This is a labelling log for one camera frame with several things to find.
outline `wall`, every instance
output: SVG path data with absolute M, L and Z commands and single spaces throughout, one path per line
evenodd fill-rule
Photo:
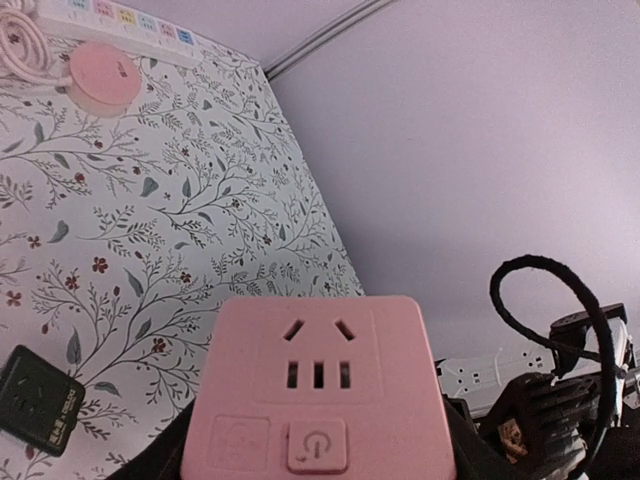
M 371 294 L 423 306 L 437 356 L 518 338 L 488 298 L 503 260 L 562 260 L 603 303 L 640 298 L 640 7 L 401 0 L 273 83 Z M 533 327 L 578 310 L 508 279 Z
M 122 0 L 251 55 L 263 66 L 362 0 Z

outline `floral wallpaper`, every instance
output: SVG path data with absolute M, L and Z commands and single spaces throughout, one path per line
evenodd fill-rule
M 225 299 L 361 294 L 259 66 L 201 42 L 192 70 L 136 58 L 113 120 L 0 80 L 0 362 L 22 343 L 87 388 L 61 458 L 0 434 L 0 480 L 142 451 L 196 395 Z

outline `black device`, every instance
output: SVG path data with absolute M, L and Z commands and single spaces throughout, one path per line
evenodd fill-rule
M 76 426 L 85 389 L 18 345 L 0 376 L 0 429 L 59 457 Z
M 607 305 L 606 307 L 602 307 L 601 310 L 604 318 L 607 320 L 620 318 L 625 324 L 628 323 L 627 312 L 624 308 L 624 304 L 622 303 Z M 587 340 L 587 330 L 591 325 L 591 316 L 586 310 L 572 313 L 571 315 L 562 317 L 551 324 L 549 340 L 562 343 L 569 347 L 583 349 Z M 554 370 L 554 373 L 559 377 L 563 377 L 573 370 L 580 358 L 578 355 L 561 351 L 557 351 L 556 354 L 556 369 Z M 635 362 L 629 366 L 634 368 L 636 366 Z

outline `white power strip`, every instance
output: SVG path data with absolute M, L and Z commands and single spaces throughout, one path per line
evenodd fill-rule
M 203 59 L 193 32 L 107 0 L 38 0 L 36 24 L 50 35 L 109 43 L 181 67 Z
M 622 365 L 631 337 L 626 324 L 619 318 L 609 320 L 614 342 L 616 363 Z M 598 339 L 593 328 L 587 330 L 585 349 L 598 351 Z M 467 401 L 472 418 L 485 416 L 498 400 L 504 387 L 516 377 L 528 372 L 550 373 L 556 364 L 553 352 L 537 343 L 502 348 L 495 355 L 475 358 L 450 358 L 438 364 L 438 381 L 442 393 Z M 569 379 L 600 371 L 600 364 L 580 359 L 574 369 L 563 377 Z M 622 415 L 624 379 L 618 380 L 616 421 Z
M 549 373 L 555 366 L 551 350 L 527 342 L 495 355 L 448 358 L 438 364 L 438 381 L 442 393 L 464 398 L 471 416 L 479 418 L 489 413 L 511 380 L 527 372 Z

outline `pink socket cover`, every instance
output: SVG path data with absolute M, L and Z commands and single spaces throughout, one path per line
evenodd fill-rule
M 235 298 L 214 329 L 182 480 L 453 480 L 419 306 Z
M 69 59 L 71 100 L 102 118 L 124 113 L 140 91 L 140 72 L 121 50 L 104 43 L 85 43 Z

